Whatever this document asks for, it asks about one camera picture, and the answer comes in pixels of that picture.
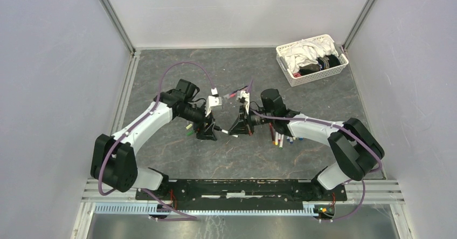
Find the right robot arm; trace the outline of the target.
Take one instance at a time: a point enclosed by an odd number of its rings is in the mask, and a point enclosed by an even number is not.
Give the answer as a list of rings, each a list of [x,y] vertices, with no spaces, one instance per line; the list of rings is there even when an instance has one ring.
[[[311,118],[288,109],[279,91],[273,88],[261,93],[262,105],[256,110],[250,107],[250,93],[247,90],[239,91],[237,100],[242,106],[238,118],[228,131],[229,135],[252,135],[256,126],[269,124],[274,141],[284,136],[289,139],[308,139],[331,149],[336,162],[312,179],[311,193],[318,200],[327,199],[338,185],[362,181],[367,174],[382,168],[385,152],[359,119],[328,121]]]

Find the orange gel pen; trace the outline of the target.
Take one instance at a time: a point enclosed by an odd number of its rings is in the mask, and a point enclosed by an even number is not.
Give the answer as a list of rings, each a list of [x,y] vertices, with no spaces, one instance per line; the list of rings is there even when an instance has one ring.
[[[277,145],[275,131],[274,131],[274,128],[271,123],[269,123],[269,130],[270,130],[273,145]]]

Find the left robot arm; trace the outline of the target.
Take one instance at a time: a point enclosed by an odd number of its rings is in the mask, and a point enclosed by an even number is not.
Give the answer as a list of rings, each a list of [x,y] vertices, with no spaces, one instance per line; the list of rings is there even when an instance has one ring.
[[[168,196],[165,175],[152,168],[138,167],[136,155],[157,131],[175,118],[192,122],[198,139],[217,140],[211,110],[221,105],[221,98],[217,89],[212,88],[205,104],[198,107],[194,102],[198,92],[194,83],[181,79],[174,89],[156,96],[150,106],[125,128],[96,138],[90,176],[98,180],[101,195],[106,194],[102,186],[108,185],[120,192],[131,188],[149,189],[150,195],[157,200]]]

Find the black cap marker pen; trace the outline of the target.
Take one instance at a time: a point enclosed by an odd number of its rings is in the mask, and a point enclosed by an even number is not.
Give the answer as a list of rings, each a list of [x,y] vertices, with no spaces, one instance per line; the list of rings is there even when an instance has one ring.
[[[219,132],[222,132],[222,133],[224,133],[224,134],[227,134],[227,135],[229,135],[229,136],[233,136],[233,137],[235,137],[235,138],[238,138],[238,137],[239,137],[237,134],[230,134],[229,131],[227,131],[227,130],[225,130],[225,129],[216,129],[216,130],[219,131]]]

